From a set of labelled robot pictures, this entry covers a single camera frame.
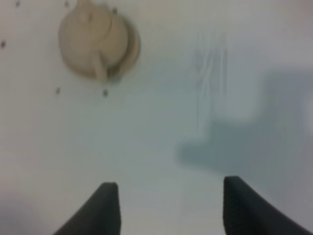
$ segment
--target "beige teapot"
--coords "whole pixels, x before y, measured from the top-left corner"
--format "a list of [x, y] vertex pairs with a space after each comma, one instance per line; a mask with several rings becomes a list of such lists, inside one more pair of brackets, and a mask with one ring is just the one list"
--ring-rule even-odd
[[134, 64], [139, 37], [125, 18], [90, 0], [78, 0], [61, 23], [59, 46], [71, 69], [106, 82]]

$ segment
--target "white wall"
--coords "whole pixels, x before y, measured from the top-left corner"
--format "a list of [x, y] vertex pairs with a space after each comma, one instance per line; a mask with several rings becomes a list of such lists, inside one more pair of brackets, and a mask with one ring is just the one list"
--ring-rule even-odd
[[[29, 234], [52, 234], [102, 182], [115, 181], [123, 234], [224, 234], [223, 176], [238, 174], [313, 230], [312, 124], [300, 121], [311, 111], [302, 68], [313, 61], [312, 24], [291, 27], [284, 17], [297, 11], [280, 11], [296, 8], [278, 0], [108, 1], [138, 27], [142, 53], [104, 98], [60, 59], [64, 3], [0, 2], [3, 216], [13, 214]], [[217, 59], [226, 48], [227, 80]]]

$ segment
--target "teapot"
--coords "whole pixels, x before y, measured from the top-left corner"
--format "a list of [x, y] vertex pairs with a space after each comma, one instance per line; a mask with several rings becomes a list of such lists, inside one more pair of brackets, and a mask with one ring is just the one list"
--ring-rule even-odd
[[136, 61], [139, 37], [125, 18], [107, 7], [78, 0], [61, 23], [59, 47], [72, 70], [106, 82], [113, 70], [122, 73]]

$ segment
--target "teapot lid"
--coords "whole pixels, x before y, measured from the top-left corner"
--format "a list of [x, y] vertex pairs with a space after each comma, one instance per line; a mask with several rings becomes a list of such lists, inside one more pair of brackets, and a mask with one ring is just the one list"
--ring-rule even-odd
[[64, 19], [62, 25], [67, 40], [76, 41], [81, 46], [82, 44], [91, 46], [110, 33], [111, 13], [105, 7], [91, 3], [90, 0], [78, 0], [77, 6]]

